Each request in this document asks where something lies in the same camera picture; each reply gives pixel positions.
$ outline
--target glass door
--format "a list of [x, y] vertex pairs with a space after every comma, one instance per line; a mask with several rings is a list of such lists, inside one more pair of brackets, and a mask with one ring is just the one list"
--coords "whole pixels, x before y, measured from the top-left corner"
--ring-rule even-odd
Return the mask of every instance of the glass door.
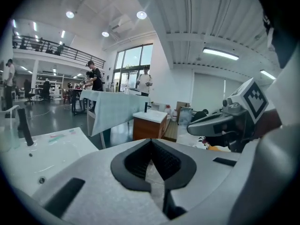
[[120, 92], [124, 92], [127, 79], [128, 79], [128, 72], [122, 73]]
[[129, 72], [129, 87], [135, 88], [135, 83], [137, 79], [137, 71]]
[[122, 73], [120, 91], [124, 92], [127, 80], [129, 83], [129, 87], [135, 88], [135, 83], [137, 80], [137, 73], [138, 73], [138, 71], [128, 71], [128, 72]]

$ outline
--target faucet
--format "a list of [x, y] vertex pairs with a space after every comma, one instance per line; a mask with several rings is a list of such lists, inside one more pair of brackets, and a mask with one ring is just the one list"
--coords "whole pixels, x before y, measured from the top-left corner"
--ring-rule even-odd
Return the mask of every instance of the faucet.
[[144, 113], [147, 112], [147, 108], [148, 108], [148, 107], [151, 107], [151, 106], [149, 106], [149, 105], [148, 105], [148, 102], [146, 102], [146, 103], [145, 103], [145, 110], [144, 110]]

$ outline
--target black handle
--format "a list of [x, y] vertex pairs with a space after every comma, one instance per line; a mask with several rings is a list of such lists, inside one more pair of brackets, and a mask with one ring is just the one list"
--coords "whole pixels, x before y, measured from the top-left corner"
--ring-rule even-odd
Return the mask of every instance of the black handle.
[[18, 114], [19, 114], [19, 118], [20, 118], [20, 129], [23, 131], [25, 140], [27, 142], [27, 146], [31, 146], [31, 145], [33, 145], [33, 140], [30, 135], [29, 128], [28, 128], [26, 114], [25, 114], [25, 108], [18, 109]]

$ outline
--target screw hole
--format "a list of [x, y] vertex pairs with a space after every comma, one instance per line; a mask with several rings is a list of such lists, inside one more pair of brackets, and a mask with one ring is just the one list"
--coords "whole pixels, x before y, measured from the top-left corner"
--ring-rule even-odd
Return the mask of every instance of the screw hole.
[[45, 181], [46, 181], [46, 179], [43, 177], [38, 180], [39, 184], [43, 184]]

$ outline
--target white tablecloth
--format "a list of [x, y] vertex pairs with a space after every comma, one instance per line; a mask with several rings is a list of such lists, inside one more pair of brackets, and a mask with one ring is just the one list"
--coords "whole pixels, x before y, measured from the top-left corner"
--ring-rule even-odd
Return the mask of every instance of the white tablecloth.
[[132, 114], [144, 111], [149, 97], [123, 93], [83, 90], [80, 99], [96, 101], [92, 136], [133, 119]]

